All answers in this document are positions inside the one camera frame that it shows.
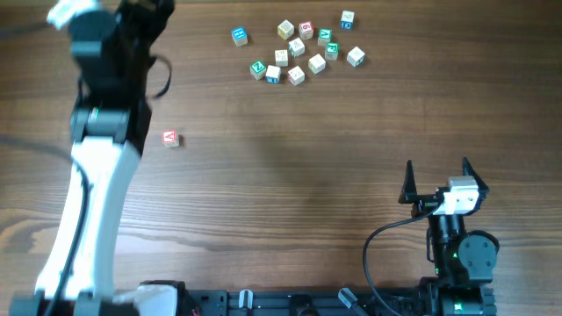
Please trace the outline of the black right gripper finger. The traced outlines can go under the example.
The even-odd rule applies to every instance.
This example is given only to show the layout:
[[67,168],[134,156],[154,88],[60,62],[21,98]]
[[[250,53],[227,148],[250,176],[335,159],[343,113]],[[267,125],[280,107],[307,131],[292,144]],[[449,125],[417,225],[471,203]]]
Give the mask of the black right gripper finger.
[[480,190],[486,190],[487,189],[486,183],[482,180],[482,178],[474,170],[474,168],[470,164],[467,157],[464,157],[463,160],[462,160],[462,171],[463,171],[464,176],[472,176],[474,178],[474,180],[476,181]]
[[417,187],[414,178],[414,167],[411,160],[407,161],[405,179],[401,189],[401,196],[416,196]]

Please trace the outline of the wooden block red picture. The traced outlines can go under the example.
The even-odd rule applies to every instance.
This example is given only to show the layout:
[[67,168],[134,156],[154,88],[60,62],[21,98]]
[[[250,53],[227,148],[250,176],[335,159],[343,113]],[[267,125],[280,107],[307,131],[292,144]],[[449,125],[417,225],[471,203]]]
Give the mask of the wooden block red picture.
[[296,66],[287,72],[287,77],[292,85],[297,86],[304,82],[306,75],[300,66]]

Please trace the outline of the plain yellow picture block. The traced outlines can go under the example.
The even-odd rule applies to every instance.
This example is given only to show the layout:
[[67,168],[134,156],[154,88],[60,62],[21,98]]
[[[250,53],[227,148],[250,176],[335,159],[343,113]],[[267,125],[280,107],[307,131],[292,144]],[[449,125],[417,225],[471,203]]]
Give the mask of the plain yellow picture block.
[[275,51],[275,64],[277,67],[287,67],[289,63],[288,51],[287,50],[276,50]]

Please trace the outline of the red letter A block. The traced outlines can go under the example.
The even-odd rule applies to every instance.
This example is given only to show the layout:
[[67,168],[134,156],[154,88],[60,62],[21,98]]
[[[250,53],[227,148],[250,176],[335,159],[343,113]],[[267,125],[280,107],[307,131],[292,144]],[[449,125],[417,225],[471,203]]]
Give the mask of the red letter A block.
[[166,130],[162,132],[162,144],[165,147],[178,147],[180,139],[176,130]]

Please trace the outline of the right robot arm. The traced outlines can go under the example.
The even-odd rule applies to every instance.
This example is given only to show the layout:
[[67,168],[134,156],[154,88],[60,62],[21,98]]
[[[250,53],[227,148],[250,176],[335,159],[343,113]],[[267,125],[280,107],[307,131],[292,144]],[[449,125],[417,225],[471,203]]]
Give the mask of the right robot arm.
[[482,230],[468,232],[465,218],[478,211],[489,188],[469,161],[433,194],[417,192],[412,162],[407,162],[399,202],[411,204],[412,218],[429,221],[427,259],[436,275],[419,284],[424,315],[495,315],[493,281],[500,243]]

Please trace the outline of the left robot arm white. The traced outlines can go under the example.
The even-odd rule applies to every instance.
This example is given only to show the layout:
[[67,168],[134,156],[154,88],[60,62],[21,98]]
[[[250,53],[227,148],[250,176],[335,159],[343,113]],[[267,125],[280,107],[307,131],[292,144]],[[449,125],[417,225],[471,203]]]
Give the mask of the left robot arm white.
[[61,1],[47,24],[66,29],[80,69],[71,115],[73,164],[52,251],[31,296],[12,315],[175,314],[178,292],[146,284],[116,294],[113,257],[128,186],[140,163],[152,111],[146,92],[156,62],[150,48],[165,29],[171,1]]

